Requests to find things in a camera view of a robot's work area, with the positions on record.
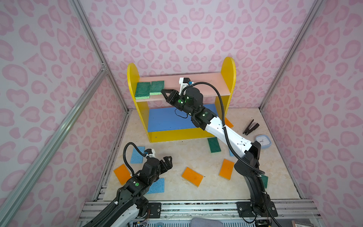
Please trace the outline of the green sponge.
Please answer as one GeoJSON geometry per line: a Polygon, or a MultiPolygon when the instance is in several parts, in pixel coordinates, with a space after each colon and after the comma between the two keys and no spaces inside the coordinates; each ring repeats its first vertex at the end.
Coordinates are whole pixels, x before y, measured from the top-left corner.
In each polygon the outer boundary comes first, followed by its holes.
{"type": "Polygon", "coordinates": [[[161,95],[164,89],[164,81],[152,81],[149,93],[151,96],[161,95]]]}
{"type": "Polygon", "coordinates": [[[136,100],[149,99],[150,87],[151,87],[150,82],[138,82],[135,91],[135,99],[136,100]]]}
{"type": "Polygon", "coordinates": [[[208,138],[208,144],[209,144],[211,153],[221,152],[221,148],[220,148],[217,137],[208,138]]]}

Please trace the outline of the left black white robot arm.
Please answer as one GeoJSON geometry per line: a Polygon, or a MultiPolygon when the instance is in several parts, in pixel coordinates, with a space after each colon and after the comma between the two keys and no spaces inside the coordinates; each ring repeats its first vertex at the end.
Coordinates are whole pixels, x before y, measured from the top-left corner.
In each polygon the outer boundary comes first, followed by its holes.
{"type": "Polygon", "coordinates": [[[150,203],[144,196],[159,176],[173,167],[172,157],[162,160],[147,158],[142,170],[133,175],[116,192],[115,199],[109,203],[86,227],[127,227],[132,221],[147,221],[159,218],[161,203],[150,203]]]}

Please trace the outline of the green sponge near right arm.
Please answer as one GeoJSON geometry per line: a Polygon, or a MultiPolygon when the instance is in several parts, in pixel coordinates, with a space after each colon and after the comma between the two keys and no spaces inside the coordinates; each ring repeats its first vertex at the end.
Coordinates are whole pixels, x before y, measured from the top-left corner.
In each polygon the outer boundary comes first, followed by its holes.
{"type": "Polygon", "coordinates": [[[265,175],[261,175],[261,179],[262,179],[264,188],[267,189],[267,187],[268,187],[268,177],[265,176],[265,175]]]}

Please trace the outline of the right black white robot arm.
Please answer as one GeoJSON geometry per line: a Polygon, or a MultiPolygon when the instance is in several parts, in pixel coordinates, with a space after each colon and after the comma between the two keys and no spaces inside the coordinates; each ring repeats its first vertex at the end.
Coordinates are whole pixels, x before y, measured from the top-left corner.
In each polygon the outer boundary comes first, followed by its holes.
{"type": "Polygon", "coordinates": [[[194,86],[187,86],[181,92],[163,89],[161,93],[168,104],[190,116],[197,128],[220,139],[237,158],[234,169],[245,178],[250,191],[251,205],[247,211],[275,220],[278,214],[263,184],[262,176],[265,173],[260,170],[261,144],[245,139],[228,127],[225,123],[225,113],[217,115],[205,107],[202,93],[194,86]]]}

